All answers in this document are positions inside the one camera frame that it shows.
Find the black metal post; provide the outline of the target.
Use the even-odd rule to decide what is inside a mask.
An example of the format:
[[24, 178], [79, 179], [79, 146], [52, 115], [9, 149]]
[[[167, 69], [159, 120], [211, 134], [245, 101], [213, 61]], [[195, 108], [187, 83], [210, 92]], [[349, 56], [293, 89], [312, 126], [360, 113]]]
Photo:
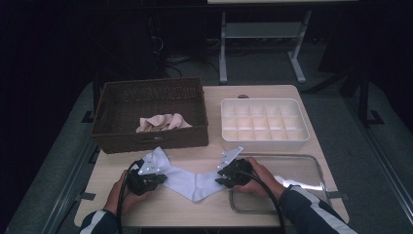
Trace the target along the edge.
[[97, 110], [97, 106], [99, 103], [100, 89], [101, 89], [100, 75], [98, 73], [96, 73], [93, 78], [92, 86], [93, 86], [93, 109], [88, 110], [85, 113], [82, 119], [82, 123], [92, 123], [94, 121], [94, 115], [95, 115], [95, 112]]

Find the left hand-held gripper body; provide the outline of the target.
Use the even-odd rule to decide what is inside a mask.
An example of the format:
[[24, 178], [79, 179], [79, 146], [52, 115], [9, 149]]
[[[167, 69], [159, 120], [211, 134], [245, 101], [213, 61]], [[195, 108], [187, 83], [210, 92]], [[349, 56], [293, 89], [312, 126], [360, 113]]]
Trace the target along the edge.
[[129, 191], [138, 196], [143, 195], [145, 192], [153, 191], [156, 187], [154, 187], [152, 183], [154, 180], [158, 180], [156, 174], [139, 174], [139, 170], [143, 166], [143, 164], [143, 159], [135, 161], [132, 164], [132, 167], [130, 168], [126, 178], [126, 183]]

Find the black metal stand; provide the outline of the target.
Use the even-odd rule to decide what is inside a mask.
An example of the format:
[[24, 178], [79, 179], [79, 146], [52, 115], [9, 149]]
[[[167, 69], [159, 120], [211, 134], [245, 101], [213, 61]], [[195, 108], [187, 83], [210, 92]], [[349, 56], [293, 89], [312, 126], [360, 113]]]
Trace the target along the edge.
[[301, 94], [316, 94], [328, 86], [344, 80], [339, 90], [343, 98], [351, 98], [358, 90], [357, 117], [365, 128], [371, 125], [384, 125], [384, 120], [376, 110], [368, 109], [369, 81], [372, 72], [371, 56], [363, 52], [342, 71], [320, 82], [312, 88], [301, 91]]

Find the person's left hand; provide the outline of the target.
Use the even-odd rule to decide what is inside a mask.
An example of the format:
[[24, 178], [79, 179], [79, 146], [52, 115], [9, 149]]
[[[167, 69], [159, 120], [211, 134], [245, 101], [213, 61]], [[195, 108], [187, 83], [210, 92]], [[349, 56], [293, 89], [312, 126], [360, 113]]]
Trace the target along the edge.
[[[112, 189], [107, 197], [107, 201], [103, 207], [106, 211], [111, 212], [113, 215], [116, 215], [118, 212], [120, 193], [126, 174], [127, 172], [123, 171], [119, 180], [113, 184]], [[125, 189], [122, 202], [122, 215], [125, 215], [129, 211], [131, 211], [136, 204], [148, 200], [151, 195], [151, 191], [146, 192], [143, 195], [135, 195], [129, 192], [128, 189]]]

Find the grey metal floor rail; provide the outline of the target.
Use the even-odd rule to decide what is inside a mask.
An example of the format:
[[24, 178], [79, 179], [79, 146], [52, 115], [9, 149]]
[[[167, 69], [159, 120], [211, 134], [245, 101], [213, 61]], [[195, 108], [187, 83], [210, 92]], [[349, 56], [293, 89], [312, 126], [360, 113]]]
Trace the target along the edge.
[[75, 154], [74, 164], [70, 166], [69, 174], [53, 202], [53, 208], [41, 234], [58, 234], [74, 206], [82, 200], [86, 186], [81, 185], [81, 182], [89, 179], [85, 170], [93, 164], [92, 160], [96, 153], [96, 144], [87, 139], [82, 145], [82, 150]]
[[413, 134], [385, 99], [373, 102], [366, 122], [358, 116], [359, 105], [353, 98], [346, 98], [345, 103], [373, 151], [403, 216], [413, 227]]

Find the brown wicker basket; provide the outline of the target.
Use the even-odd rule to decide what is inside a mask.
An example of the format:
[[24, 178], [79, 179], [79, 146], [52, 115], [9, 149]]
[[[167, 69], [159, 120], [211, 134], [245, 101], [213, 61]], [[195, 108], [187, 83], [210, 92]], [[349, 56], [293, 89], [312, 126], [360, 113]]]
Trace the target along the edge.
[[[139, 133], [142, 118], [180, 114], [189, 126]], [[108, 82], [94, 115], [91, 137], [107, 154], [208, 145], [202, 80], [167, 78]]]

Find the white compartment organizer box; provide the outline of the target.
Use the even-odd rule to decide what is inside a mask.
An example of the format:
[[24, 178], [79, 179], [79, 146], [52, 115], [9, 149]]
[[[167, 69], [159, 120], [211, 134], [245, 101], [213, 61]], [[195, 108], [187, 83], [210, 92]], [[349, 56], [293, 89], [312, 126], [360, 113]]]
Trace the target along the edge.
[[293, 98], [225, 98], [221, 136], [226, 150], [298, 151], [310, 139], [301, 108]]

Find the white metal stand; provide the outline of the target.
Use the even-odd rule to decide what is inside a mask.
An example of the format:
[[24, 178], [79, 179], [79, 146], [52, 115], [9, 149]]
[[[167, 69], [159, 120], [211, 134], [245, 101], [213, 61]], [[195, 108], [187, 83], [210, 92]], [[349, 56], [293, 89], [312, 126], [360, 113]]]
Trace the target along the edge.
[[307, 11], [301, 21], [287, 22], [228, 22], [226, 13], [221, 14], [220, 52], [218, 58], [219, 83], [228, 82], [226, 42], [228, 39], [296, 39], [295, 48], [288, 52], [292, 69], [300, 84], [306, 82], [298, 61], [312, 12]]

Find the white sock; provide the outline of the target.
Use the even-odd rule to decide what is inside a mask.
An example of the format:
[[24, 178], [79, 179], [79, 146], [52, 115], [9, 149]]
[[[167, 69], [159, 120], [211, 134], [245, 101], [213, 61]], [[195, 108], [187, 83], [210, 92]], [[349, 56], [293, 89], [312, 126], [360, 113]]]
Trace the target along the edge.
[[164, 186], [192, 202], [204, 200], [204, 198], [225, 188], [224, 185], [215, 181], [219, 178], [217, 171], [194, 174], [173, 166], [161, 147], [157, 147], [154, 151], [145, 155], [143, 161], [144, 164], [138, 171], [141, 176], [153, 173], [165, 175], [167, 179]]

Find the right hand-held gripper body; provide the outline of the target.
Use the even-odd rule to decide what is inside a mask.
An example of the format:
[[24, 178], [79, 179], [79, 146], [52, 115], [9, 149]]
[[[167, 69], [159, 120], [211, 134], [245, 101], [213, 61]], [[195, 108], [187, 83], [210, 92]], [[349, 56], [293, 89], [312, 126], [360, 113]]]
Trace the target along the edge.
[[236, 185], [246, 185], [250, 181], [252, 175], [252, 166], [244, 158], [238, 158], [238, 155], [244, 149], [239, 146], [235, 149], [222, 153], [220, 164], [217, 166], [218, 171], [227, 174], [228, 178], [223, 178], [228, 181], [229, 188]]

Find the clear plastic lid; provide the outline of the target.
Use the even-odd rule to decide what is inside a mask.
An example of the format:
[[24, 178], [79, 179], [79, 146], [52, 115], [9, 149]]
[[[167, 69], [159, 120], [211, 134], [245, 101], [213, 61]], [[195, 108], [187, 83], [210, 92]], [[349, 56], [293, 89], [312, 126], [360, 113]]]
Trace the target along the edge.
[[[322, 171], [317, 159], [311, 155], [242, 154], [252, 157], [265, 166], [284, 187], [299, 185], [330, 205]], [[251, 215], [275, 215], [276, 208], [270, 198], [254, 196], [230, 190], [231, 208], [235, 213]]]

